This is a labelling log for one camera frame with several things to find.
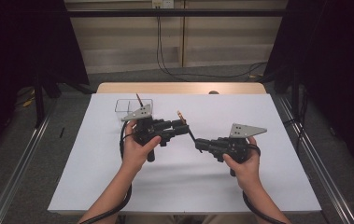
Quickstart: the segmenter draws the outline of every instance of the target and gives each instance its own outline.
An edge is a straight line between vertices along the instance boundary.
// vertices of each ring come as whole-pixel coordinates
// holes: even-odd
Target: person's right hand
[[[254,137],[249,137],[248,141],[250,144],[256,146]],[[261,185],[261,180],[259,179],[259,154],[256,150],[251,150],[248,156],[249,159],[240,164],[229,155],[223,154],[223,159],[226,164],[235,171],[238,186],[243,190],[255,189]]]

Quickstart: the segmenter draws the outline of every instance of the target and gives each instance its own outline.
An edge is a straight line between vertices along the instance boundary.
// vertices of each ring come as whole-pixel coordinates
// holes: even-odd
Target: black cable
[[[120,155],[121,155],[121,158],[123,158],[123,152],[124,152],[124,138],[130,135],[130,134],[127,134],[126,136],[124,136],[124,130],[127,126],[127,123],[128,123],[127,121],[124,122],[123,127],[121,128],[121,133],[120,133]],[[132,191],[133,191],[133,185],[130,185],[130,187],[127,190],[127,194],[126,194],[124,200],[118,206],[116,206],[115,208],[113,208],[107,212],[104,212],[103,214],[100,214],[96,217],[92,217],[92,218],[87,219],[83,222],[80,222],[80,224],[92,224],[96,221],[99,221],[101,219],[104,219],[106,217],[110,217],[110,216],[118,213],[130,201]]]
[[[251,210],[255,215],[257,215],[261,219],[268,221],[272,224],[285,224],[285,222],[278,221],[277,219],[269,217],[269,216],[263,214],[261,211],[259,211],[255,206],[252,205],[252,203],[249,201],[247,194],[244,191],[243,191],[243,198],[244,198],[244,202],[246,203],[249,210]]]
[[[157,64],[160,68],[160,70],[164,73],[166,73],[167,75],[170,75],[171,77],[181,80],[181,81],[186,81],[189,82],[186,79],[177,77],[177,76],[196,76],[196,77],[219,77],[219,78],[223,78],[224,76],[216,76],[216,75],[207,75],[207,74],[194,74],[194,73],[180,73],[180,74],[173,74],[171,73],[167,67],[165,66],[164,63],[164,57],[163,57],[163,42],[162,42],[162,22],[160,17],[157,17],[157,50],[156,50],[156,58],[157,58]],[[163,67],[161,66],[160,60],[159,60],[159,52],[160,52],[160,56],[162,59],[162,64]],[[241,76],[245,76],[248,75],[248,79],[249,76],[251,74],[251,72],[255,71],[256,69],[258,69],[259,67],[261,67],[262,65],[267,64],[267,62],[261,62],[261,63],[253,63],[250,65],[249,69],[247,72],[244,72],[242,74],[237,74],[237,75],[232,75],[232,76],[226,76],[225,78],[232,78],[232,77],[241,77]]]

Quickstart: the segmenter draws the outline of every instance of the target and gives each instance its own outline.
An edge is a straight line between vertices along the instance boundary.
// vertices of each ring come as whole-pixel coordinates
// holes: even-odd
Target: gray carpet
[[[252,74],[262,73],[262,65]],[[216,76],[232,76],[247,72],[249,65],[211,66],[185,69],[169,69],[172,73],[209,74]],[[202,77],[178,76],[188,81],[248,81],[248,76],[239,77]],[[139,82],[139,81],[182,81],[175,79],[160,70],[125,72],[115,74],[90,75],[91,85],[96,90],[98,85],[106,81]],[[265,84],[266,90],[272,94],[280,117],[288,120],[279,99],[290,97],[290,93],[277,95],[273,91],[274,83]],[[3,223],[76,223],[79,216],[60,216],[47,211],[51,197],[62,174],[69,152],[72,149],[78,128],[90,101],[90,95],[84,95],[74,89],[60,84],[63,95],[57,99],[45,96],[46,108],[56,101],[47,130],[23,176]],[[354,216],[354,160],[349,155],[342,139],[330,132],[328,121],[317,110],[313,102],[308,102],[304,129],[318,151],[336,186],[346,198]],[[0,194],[9,177],[13,173],[21,154],[29,142],[35,126],[35,104],[16,107],[14,116],[0,138]],[[286,127],[290,139],[296,145],[297,135]],[[319,176],[308,159],[302,146],[299,147],[302,165],[310,179],[319,199],[323,213],[288,214],[293,223],[342,223],[333,206],[333,201],[323,187]]]

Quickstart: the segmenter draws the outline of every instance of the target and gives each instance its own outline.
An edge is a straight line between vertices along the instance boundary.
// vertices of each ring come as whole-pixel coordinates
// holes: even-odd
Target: power cable
[[[258,69],[259,67],[263,66],[264,64],[267,64],[267,62],[261,62],[261,63],[253,63],[250,65],[249,69],[247,72],[241,73],[241,74],[237,74],[237,75],[232,75],[232,76],[217,76],[217,75],[207,75],[207,74],[194,74],[194,73],[179,73],[179,74],[173,74],[171,73],[167,67],[165,66],[165,62],[164,62],[164,57],[163,57],[163,42],[162,42],[162,21],[160,17],[157,17],[157,50],[156,50],[156,58],[157,58],[157,64],[160,68],[160,70],[164,73],[166,73],[167,75],[181,80],[181,81],[186,81],[189,82],[188,80],[184,79],[184,78],[180,78],[177,76],[196,76],[196,77],[216,77],[216,78],[233,78],[233,77],[241,77],[241,76],[245,76],[248,75],[247,80],[249,80],[249,77],[251,75],[251,73],[253,71],[255,71],[256,69]]]

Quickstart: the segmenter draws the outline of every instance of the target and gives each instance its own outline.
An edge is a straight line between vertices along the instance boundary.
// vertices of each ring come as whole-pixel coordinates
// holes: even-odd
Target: black curtain
[[[64,1],[0,0],[0,133],[17,91],[33,86],[34,76],[52,86],[65,78],[89,84],[70,19],[50,11],[66,12]]]

